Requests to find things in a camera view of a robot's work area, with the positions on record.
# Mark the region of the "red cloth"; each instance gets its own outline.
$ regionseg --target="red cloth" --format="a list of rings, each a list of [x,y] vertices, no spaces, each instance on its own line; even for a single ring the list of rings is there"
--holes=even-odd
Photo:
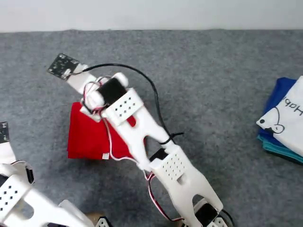
[[[68,158],[102,159],[103,153],[109,152],[109,141],[106,126],[103,121],[95,122],[80,112],[80,103],[71,106],[71,123],[68,138]],[[129,123],[135,124],[135,119],[128,119]],[[115,157],[132,157],[128,147],[118,133],[108,122],[112,137]]]

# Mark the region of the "white plastic part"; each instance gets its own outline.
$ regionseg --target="white plastic part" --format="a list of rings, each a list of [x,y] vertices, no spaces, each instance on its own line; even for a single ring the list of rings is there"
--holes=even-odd
[[[128,86],[128,78],[121,72],[116,73],[115,75],[113,75],[113,78],[116,78],[117,80],[119,80],[119,82],[124,86],[127,87]]]
[[[16,156],[11,148],[10,142],[0,144],[0,162],[10,164],[16,161]]]
[[[105,112],[111,122],[119,126],[141,107],[143,107],[143,101],[136,91],[130,88],[125,95],[109,106]]]
[[[174,207],[190,227],[200,227],[195,216],[192,199],[200,195],[219,213],[223,204],[210,183],[186,157],[180,146],[172,144],[165,150],[163,160],[156,158],[150,164],[151,170],[168,191]]]
[[[85,105],[93,110],[104,105],[103,96],[96,90],[91,91],[85,98]]]
[[[0,187],[0,223],[8,227],[45,227],[55,223],[73,227],[93,227],[93,223],[70,202],[64,201],[62,207],[53,204],[27,182],[27,179],[15,174],[18,170],[11,165],[1,164],[0,173],[9,178]],[[26,202],[34,210],[26,218],[16,207]]]
[[[109,159],[109,153],[103,153],[102,159],[108,160]]]
[[[107,220],[105,218],[100,218],[98,223],[96,224],[96,227],[109,227],[109,224],[107,223]]]
[[[130,116],[136,120],[134,127],[126,121]],[[169,139],[169,135],[155,122],[135,90],[129,89],[125,95],[102,112],[102,117],[107,118],[127,144],[130,154],[138,162],[138,167],[141,170],[151,171],[143,140],[146,136],[150,136],[158,142],[165,142]]]
[[[86,69],[87,65],[79,64],[77,68],[74,70],[74,73],[82,72],[82,70]],[[80,94],[83,94],[84,87],[89,82],[96,81],[96,77],[91,75],[89,72],[83,72],[81,74],[77,75],[71,75],[67,83],[72,86],[76,91],[78,91]]]
[[[31,167],[31,165],[29,163],[27,163],[26,161],[23,161],[23,160],[18,160],[16,162],[11,163],[11,165],[15,169],[17,169],[18,175],[20,177],[23,177],[24,179],[28,180],[27,168],[33,170],[33,168]],[[32,172],[32,173],[33,173],[34,181],[31,184],[34,184],[35,183],[35,173],[34,172]]]

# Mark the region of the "white t-shirt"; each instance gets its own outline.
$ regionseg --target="white t-shirt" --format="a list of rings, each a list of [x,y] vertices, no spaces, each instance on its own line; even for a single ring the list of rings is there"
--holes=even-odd
[[[256,123],[261,128],[272,131],[278,141],[303,156],[303,76],[282,101]]]

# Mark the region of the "white wall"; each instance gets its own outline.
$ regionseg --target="white wall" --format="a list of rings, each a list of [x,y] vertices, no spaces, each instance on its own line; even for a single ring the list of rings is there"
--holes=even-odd
[[[303,0],[0,0],[0,32],[209,28],[303,28]]]

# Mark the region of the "teal fabric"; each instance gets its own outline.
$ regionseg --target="teal fabric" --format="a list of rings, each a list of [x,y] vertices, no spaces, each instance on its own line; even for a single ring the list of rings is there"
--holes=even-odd
[[[265,149],[269,152],[273,152],[275,154],[280,154],[282,156],[292,158],[303,164],[303,157],[294,153],[292,150],[290,150],[286,147],[281,147],[281,146],[275,145],[260,135],[258,135],[258,139],[262,141],[263,149]]]

